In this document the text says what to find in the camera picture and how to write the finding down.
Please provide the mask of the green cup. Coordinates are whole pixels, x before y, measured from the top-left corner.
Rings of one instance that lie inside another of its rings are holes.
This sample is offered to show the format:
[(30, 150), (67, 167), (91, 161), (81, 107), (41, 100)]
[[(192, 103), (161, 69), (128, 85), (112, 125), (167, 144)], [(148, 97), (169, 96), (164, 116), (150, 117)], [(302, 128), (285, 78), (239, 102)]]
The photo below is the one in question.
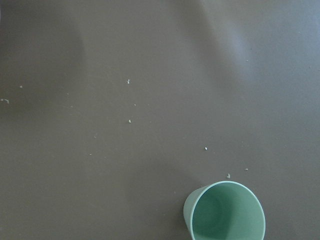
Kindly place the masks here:
[(256, 195), (235, 181), (220, 181), (191, 192), (183, 217), (193, 240), (262, 240), (266, 218)]

